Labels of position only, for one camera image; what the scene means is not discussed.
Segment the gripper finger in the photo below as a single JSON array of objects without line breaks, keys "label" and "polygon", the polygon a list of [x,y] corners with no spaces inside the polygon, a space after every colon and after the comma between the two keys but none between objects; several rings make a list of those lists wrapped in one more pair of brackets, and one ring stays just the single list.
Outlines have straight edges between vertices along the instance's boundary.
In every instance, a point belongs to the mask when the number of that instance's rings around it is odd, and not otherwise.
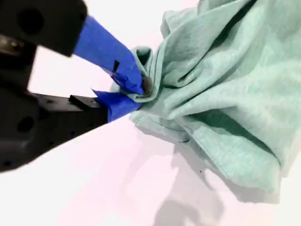
[{"label": "gripper finger", "polygon": [[35,153],[49,150],[108,123],[108,108],[92,97],[37,95]]},{"label": "gripper finger", "polygon": [[1,1],[0,52],[21,59],[37,46],[101,67],[130,93],[143,95],[151,87],[132,52],[88,14],[82,0]]}]

